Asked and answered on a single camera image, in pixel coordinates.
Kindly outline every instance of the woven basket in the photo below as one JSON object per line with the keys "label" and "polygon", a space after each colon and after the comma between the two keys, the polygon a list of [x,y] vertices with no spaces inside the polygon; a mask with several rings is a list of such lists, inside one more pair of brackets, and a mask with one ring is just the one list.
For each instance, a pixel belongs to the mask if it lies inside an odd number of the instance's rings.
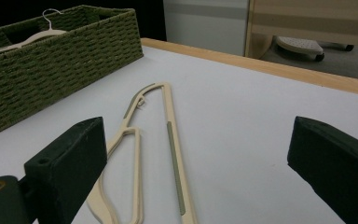
{"label": "woven basket", "polygon": [[[0,53],[0,132],[144,56],[131,8],[79,6],[47,17],[67,32]],[[47,29],[43,17],[0,27],[0,48]]]}

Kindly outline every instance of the clothes hanger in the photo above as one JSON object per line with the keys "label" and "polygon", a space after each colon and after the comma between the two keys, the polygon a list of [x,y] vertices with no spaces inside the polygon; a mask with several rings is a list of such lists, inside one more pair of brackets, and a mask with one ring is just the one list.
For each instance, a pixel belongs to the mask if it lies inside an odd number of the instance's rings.
{"label": "clothes hanger", "polygon": [[[145,94],[149,91],[161,89],[163,93],[165,115],[167,120],[168,136],[171,145],[172,163],[175,175],[176,190],[179,200],[180,214],[183,224],[197,224],[196,212],[188,189],[187,179],[185,175],[185,168],[179,145],[179,137],[176,128],[176,120],[173,111],[171,86],[167,82],[159,82],[144,87],[136,93],[127,109],[126,115],[120,125],[119,131],[115,137],[107,143],[107,158],[113,154],[123,136],[126,134],[135,134],[135,167],[134,167],[134,181],[133,181],[133,195],[132,195],[132,219],[131,224],[138,224],[143,222],[144,205],[143,205],[143,191],[142,191],[142,177],[141,177],[141,144],[140,131],[138,127],[129,127],[129,123],[136,108],[145,102]],[[103,224],[118,224],[118,218],[113,205],[107,198],[103,189],[103,173],[98,178],[89,197],[87,204],[91,213]]]}
{"label": "clothes hanger", "polygon": [[20,49],[20,48],[22,48],[22,46],[31,44],[31,43],[35,42],[36,40],[38,40],[40,38],[44,38],[44,37],[48,37],[48,36],[52,36],[52,35],[62,35],[64,33],[66,33],[66,31],[63,31],[63,30],[54,30],[54,29],[52,29],[51,21],[48,18],[46,18],[46,16],[45,16],[45,12],[49,11],[49,10],[53,10],[53,11],[56,11],[56,12],[62,14],[59,10],[54,9],[54,8],[49,8],[49,9],[46,9],[45,11],[43,11],[42,15],[45,18],[45,20],[48,21],[48,24],[49,24],[48,30],[41,31],[39,33],[31,35],[26,40],[24,40],[24,41],[22,41],[22,42],[20,42],[18,44],[2,47],[2,48],[0,48],[0,52],[8,51],[8,50],[11,50],[11,49]]}

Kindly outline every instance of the white table surface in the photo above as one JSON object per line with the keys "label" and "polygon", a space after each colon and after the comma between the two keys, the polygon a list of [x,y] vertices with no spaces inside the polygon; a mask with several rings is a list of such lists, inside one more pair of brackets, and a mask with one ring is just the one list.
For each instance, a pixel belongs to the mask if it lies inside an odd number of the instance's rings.
{"label": "white table surface", "polygon": [[[77,122],[103,117],[112,138],[132,96],[172,85],[179,138],[199,223],[335,224],[343,221],[287,165],[296,116],[358,138],[358,95],[144,47],[145,56],[0,133],[0,175],[23,164]],[[141,128],[144,223],[180,223],[161,91],[146,95]],[[131,220],[133,137],[106,166],[105,188]],[[74,223],[98,223],[84,204]]]}

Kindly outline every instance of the plastic hanger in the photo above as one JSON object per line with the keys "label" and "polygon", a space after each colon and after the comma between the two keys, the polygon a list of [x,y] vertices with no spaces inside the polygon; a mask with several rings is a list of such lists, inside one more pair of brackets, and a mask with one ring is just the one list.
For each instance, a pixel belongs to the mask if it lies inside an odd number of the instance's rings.
{"label": "plastic hanger", "polygon": [[[139,224],[143,222],[144,205],[143,205],[143,191],[142,191],[142,177],[141,177],[141,143],[140,131],[138,127],[129,126],[131,118],[136,108],[145,102],[145,94],[149,91],[161,89],[164,98],[165,115],[167,120],[168,136],[171,145],[173,170],[176,180],[176,189],[178,193],[180,215],[182,223],[197,224],[196,212],[190,191],[188,189],[187,179],[185,175],[185,167],[179,145],[179,136],[176,127],[176,120],[173,111],[171,86],[167,82],[159,82],[144,87],[136,93],[126,115],[121,122],[120,129],[115,137],[107,143],[106,150],[108,159],[113,154],[124,135],[135,134],[135,167],[134,167],[134,181],[133,181],[133,195],[132,195],[132,219],[131,224]],[[87,203],[92,214],[103,224],[118,224],[118,218],[113,205],[107,198],[103,189],[103,173],[98,178],[93,189],[89,193]]]}
{"label": "plastic hanger", "polygon": [[22,46],[31,44],[40,38],[44,38],[44,37],[48,37],[48,36],[52,36],[52,35],[62,35],[63,33],[66,33],[66,31],[63,31],[63,30],[52,29],[51,21],[48,18],[46,18],[46,16],[45,16],[45,12],[49,11],[49,10],[53,10],[53,11],[56,11],[56,12],[62,14],[59,10],[54,9],[54,8],[49,8],[49,9],[46,9],[45,11],[43,11],[42,15],[45,18],[45,20],[48,21],[48,24],[49,24],[48,30],[41,31],[39,33],[31,35],[30,37],[28,37],[28,39],[26,39],[18,44],[2,47],[2,48],[0,48],[0,52],[11,50],[11,49],[20,49]]}

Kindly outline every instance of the basket rim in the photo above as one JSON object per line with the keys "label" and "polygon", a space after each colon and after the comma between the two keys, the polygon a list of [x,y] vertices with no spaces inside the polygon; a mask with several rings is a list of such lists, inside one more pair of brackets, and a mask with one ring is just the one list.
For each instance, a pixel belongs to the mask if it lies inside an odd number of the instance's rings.
{"label": "basket rim", "polygon": [[[18,54],[19,52],[22,52],[23,50],[30,50],[30,49],[33,49],[33,48],[39,46],[39,45],[44,45],[46,43],[54,41],[54,39],[63,38],[63,37],[66,37],[68,35],[72,35],[73,33],[82,32],[83,30],[89,29],[90,27],[95,26],[96,24],[99,24],[101,22],[114,20],[114,19],[120,18],[122,16],[129,15],[131,13],[135,14],[135,9],[133,9],[133,8],[94,7],[94,6],[90,6],[90,5],[79,5],[79,6],[76,6],[76,7],[69,7],[69,8],[66,8],[64,10],[60,10],[60,12],[65,13],[65,12],[68,12],[68,11],[73,11],[73,10],[82,9],[82,8],[95,9],[95,10],[108,10],[108,11],[120,12],[120,13],[115,15],[115,16],[111,16],[111,17],[105,18],[103,20],[90,23],[90,24],[87,24],[87,25],[82,26],[82,27],[78,27],[78,28],[76,28],[74,30],[67,31],[66,33],[64,33],[62,35],[51,36],[51,37],[49,37],[47,39],[40,40],[40,41],[37,41],[37,42],[34,42],[34,43],[30,43],[30,44],[28,44],[26,46],[23,46],[23,47],[19,48],[19,49],[13,49],[13,50],[2,52],[2,53],[0,53],[0,60],[5,59],[6,57],[10,57],[12,54]],[[58,12],[53,12],[53,13],[49,13],[48,15],[57,15],[57,14],[59,14],[59,13]],[[11,23],[11,24],[3,25],[3,26],[0,26],[0,30],[6,29],[6,28],[11,27],[11,26],[15,26],[15,25],[21,25],[21,24],[24,24],[26,22],[32,22],[32,21],[40,20],[40,19],[43,19],[43,16],[33,17],[33,18],[28,19],[28,20],[18,21],[18,22],[14,22],[14,23]]]}

